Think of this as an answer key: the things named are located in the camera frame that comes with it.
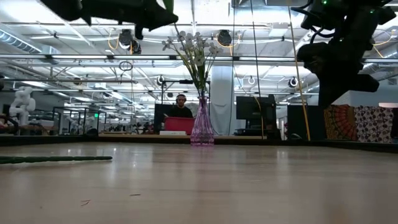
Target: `ceiling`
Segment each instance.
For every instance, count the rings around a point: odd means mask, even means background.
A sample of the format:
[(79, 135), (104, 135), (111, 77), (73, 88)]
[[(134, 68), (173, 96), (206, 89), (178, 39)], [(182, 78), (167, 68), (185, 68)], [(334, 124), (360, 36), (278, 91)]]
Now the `ceiling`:
[[(293, 35), (288, 27), (290, 22), (289, 11), (284, 1), (263, 1), (252, 0), (254, 13), (247, 7), (234, 10), (230, 7), (231, 0), (175, 0), (174, 12), (179, 20), (177, 27), (186, 32), (200, 32), (209, 42), (216, 41), (216, 35), (221, 29), (229, 30), (234, 37), (235, 45), (233, 50), (224, 48), (220, 56), (229, 57), (290, 57), (294, 56), (293, 44), (297, 48), (306, 44), (311, 32), (301, 29), (300, 23), (303, 19), (302, 14), (292, 12)], [(306, 0), (292, 1), (293, 5), (305, 4)], [(53, 53), (62, 55), (125, 55), (130, 54), (117, 46), (118, 34), (121, 29), (134, 29), (133, 24), (118, 25), (116, 21), (106, 19), (93, 19), (93, 25), (88, 27), (84, 21), (64, 21), (57, 15), (43, 7), (41, 3), (33, 0), (2, 0), (0, 5), (0, 30), (6, 30), (14, 37), (29, 43), (38, 49), (46, 49), (49, 46)], [(378, 51), (383, 57), (395, 57), (389, 52), (397, 51), (397, 36), (395, 26), (398, 20), (379, 26), (374, 34)], [(144, 30), (144, 40), (140, 41), (143, 55), (175, 55), (172, 50), (162, 50), (162, 40), (167, 37), (175, 37), (174, 26), (165, 26), (148, 32)], [(326, 41), (317, 37), (317, 42)], [(26, 54), (12, 45), (0, 41), (0, 54)], [(367, 58), (381, 58), (375, 50), (366, 53)], [(61, 59), (54, 65), (43, 60), (32, 59), (7, 59), (0, 60), (3, 71), (7, 71), (8, 78), (29, 78), (29, 79), (51, 79), (51, 80), (71, 80), (81, 78), (92, 80), (90, 83), (75, 85), (72, 82), (47, 82), (44, 85), (36, 85), (37, 89), (57, 89), (63, 93), (65, 101), (75, 103), (87, 103), (78, 98), (70, 96), (83, 96), (91, 98), (91, 102), (98, 103), (131, 103), (132, 105), (142, 104), (145, 108), (141, 110), (153, 109), (153, 104), (161, 99), (160, 86), (157, 79), (162, 76), (165, 80), (190, 79), (190, 75), (185, 67), (178, 60), (135, 60), (134, 68), (131, 71), (123, 72), (119, 69), (122, 60), (104, 61), (79, 59)], [(297, 93), (298, 89), (289, 88), (288, 80), (297, 76), (294, 63), (274, 62), (260, 63), (257, 68), (255, 63), (231, 62), (215, 63), (215, 66), (234, 67), (234, 85), (236, 95), (245, 95), (244, 92), (257, 92), (260, 84), (261, 92), (282, 93), (277, 95), (278, 101), (295, 101), (298, 98), (290, 97), (289, 93)], [(390, 75), (394, 68), (373, 70), (378, 78)], [(298, 68), (300, 79), (302, 80), (304, 92), (311, 96), (317, 92), (317, 78), (303, 67)], [(87, 90), (87, 92), (75, 93), (68, 90)], [(118, 96), (112, 101), (112, 97), (106, 97), (99, 90), (120, 90)], [(197, 100), (193, 85), (174, 83), (168, 86), (168, 91), (174, 95), (187, 91), (188, 101)], [(173, 98), (164, 96), (165, 103), (171, 103)], [(121, 110), (131, 110), (134, 106), (127, 107), (120, 105)]]

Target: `table surface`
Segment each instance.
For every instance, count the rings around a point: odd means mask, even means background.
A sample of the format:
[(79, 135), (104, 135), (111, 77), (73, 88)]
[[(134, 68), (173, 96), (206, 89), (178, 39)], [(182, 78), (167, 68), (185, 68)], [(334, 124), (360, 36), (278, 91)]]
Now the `table surface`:
[(0, 165), (7, 224), (397, 223), (395, 154), (90, 142), (0, 147), (0, 156), (114, 157)]

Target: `person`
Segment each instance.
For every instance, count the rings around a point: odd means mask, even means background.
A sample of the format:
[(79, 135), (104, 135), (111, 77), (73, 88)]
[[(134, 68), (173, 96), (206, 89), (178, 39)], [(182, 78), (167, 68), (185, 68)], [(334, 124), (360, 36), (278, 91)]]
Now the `person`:
[(176, 118), (193, 118), (191, 110), (185, 106), (187, 97), (184, 94), (179, 94), (175, 101), (177, 105), (173, 106), (167, 116)]

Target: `white column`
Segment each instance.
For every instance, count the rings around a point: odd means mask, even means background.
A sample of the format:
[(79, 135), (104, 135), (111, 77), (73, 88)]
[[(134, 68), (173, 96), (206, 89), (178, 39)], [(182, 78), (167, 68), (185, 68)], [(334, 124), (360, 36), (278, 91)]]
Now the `white column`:
[(214, 66), (210, 81), (210, 119), (215, 135), (233, 135), (236, 119), (232, 67)]

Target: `purple glass vase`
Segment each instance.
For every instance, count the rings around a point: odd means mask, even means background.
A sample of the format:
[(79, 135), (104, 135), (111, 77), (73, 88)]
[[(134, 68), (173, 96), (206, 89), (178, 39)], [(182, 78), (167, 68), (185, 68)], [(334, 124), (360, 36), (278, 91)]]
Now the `purple glass vase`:
[(207, 110), (207, 96), (200, 96), (199, 110), (191, 133), (192, 146), (213, 146), (214, 135)]

